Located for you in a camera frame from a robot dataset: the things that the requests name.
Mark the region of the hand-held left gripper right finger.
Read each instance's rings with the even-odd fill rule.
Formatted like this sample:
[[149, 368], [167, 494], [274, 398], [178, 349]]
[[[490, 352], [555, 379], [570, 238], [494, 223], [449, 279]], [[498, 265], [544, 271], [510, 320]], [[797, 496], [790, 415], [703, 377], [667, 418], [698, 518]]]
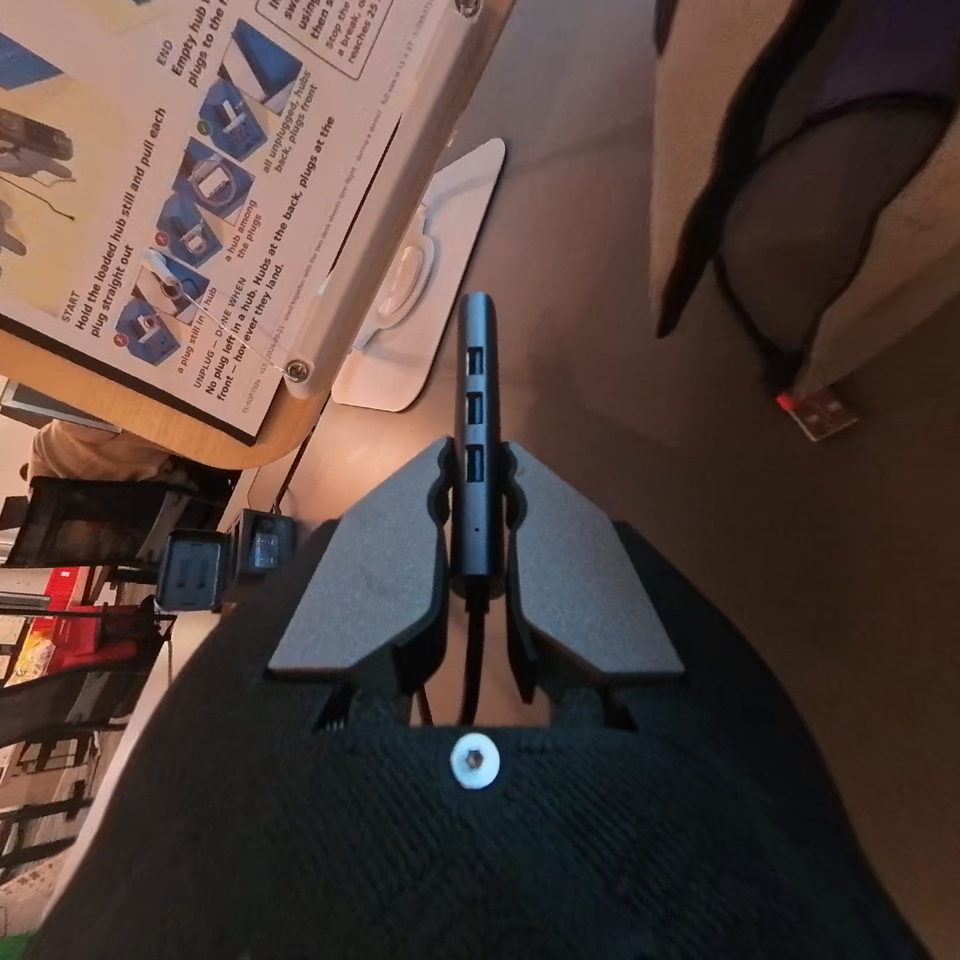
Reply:
[[520, 444], [505, 442], [502, 456], [507, 648], [521, 700], [682, 678], [611, 518]]

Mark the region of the grey usb hub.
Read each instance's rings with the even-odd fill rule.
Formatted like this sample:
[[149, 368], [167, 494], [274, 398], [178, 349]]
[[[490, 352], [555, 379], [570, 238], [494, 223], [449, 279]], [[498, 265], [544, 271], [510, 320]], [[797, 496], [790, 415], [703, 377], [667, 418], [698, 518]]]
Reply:
[[468, 605], [503, 587], [504, 492], [501, 462], [498, 318], [484, 292], [465, 294], [457, 315], [451, 585]]

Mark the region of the white stand base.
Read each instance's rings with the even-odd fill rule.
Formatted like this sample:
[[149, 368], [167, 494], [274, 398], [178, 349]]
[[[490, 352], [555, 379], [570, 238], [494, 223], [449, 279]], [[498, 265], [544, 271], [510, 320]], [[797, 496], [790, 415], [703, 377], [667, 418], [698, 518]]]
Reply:
[[341, 406], [410, 407], [426, 381], [507, 157], [501, 138], [433, 175], [331, 390]]

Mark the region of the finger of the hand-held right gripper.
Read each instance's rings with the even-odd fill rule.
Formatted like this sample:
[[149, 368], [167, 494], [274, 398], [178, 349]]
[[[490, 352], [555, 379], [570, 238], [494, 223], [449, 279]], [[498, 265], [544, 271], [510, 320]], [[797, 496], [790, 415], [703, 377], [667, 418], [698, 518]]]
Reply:
[[841, 273], [794, 379], [816, 392], [850, 377], [958, 298], [958, 2], [849, 2], [832, 28], [813, 118], [841, 152], [856, 212], [829, 227]]
[[654, 4], [651, 305], [657, 338], [676, 328], [690, 293], [670, 306], [670, 279], [689, 264], [685, 232], [714, 175], [727, 115], [751, 68], [786, 22], [788, 1]]

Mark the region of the instruction sheet on wooden stand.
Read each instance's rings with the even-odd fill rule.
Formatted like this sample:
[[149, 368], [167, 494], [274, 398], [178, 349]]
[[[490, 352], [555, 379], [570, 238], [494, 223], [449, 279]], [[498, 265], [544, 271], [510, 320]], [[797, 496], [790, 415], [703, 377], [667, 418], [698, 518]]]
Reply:
[[161, 402], [2, 331], [2, 376], [20, 381], [204, 464], [225, 469], [263, 465], [292, 450], [306, 437], [324, 399], [294, 400], [285, 379], [251, 446]]

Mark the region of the red box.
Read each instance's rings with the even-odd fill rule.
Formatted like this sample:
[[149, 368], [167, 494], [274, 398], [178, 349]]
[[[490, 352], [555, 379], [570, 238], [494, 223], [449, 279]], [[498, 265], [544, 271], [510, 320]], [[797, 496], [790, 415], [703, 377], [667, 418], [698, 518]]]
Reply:
[[46, 583], [48, 611], [66, 610], [87, 616], [55, 616], [50, 620], [47, 632], [52, 647], [45, 674], [87, 666], [95, 660], [99, 622], [90, 614], [100, 610], [96, 601], [106, 583], [106, 574], [104, 566], [57, 567], [51, 572]]

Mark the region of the black office chair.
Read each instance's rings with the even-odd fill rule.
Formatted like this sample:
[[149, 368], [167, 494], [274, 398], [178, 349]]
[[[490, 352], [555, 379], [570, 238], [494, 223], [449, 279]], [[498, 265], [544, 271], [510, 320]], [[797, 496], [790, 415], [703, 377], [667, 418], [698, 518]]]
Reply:
[[176, 530], [215, 530], [231, 493], [222, 479], [196, 488], [35, 477], [2, 563], [12, 570], [154, 569]]

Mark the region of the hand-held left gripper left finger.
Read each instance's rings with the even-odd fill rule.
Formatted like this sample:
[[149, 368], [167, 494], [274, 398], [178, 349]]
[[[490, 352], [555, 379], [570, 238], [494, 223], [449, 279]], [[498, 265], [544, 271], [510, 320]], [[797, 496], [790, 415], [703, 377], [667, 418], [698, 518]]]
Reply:
[[412, 697], [437, 670], [449, 599], [451, 438], [342, 514], [269, 660], [281, 681]]

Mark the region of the small black display device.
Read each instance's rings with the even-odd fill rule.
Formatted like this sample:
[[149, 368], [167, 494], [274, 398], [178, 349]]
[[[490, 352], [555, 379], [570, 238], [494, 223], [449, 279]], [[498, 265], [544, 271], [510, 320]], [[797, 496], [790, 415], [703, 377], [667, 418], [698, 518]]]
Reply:
[[240, 603], [291, 562], [297, 539], [293, 518], [253, 509], [242, 510], [224, 532], [176, 530], [162, 555], [154, 606], [179, 615]]

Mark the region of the white sheet holder bar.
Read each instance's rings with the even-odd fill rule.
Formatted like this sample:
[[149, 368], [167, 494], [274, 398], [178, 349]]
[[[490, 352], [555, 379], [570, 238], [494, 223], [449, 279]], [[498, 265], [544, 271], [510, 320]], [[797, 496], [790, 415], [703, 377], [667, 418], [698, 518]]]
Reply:
[[398, 111], [385, 126], [390, 137], [291, 347], [285, 381], [293, 400], [330, 391], [514, 6], [441, 2], [426, 41], [414, 49], [404, 87], [390, 98]]

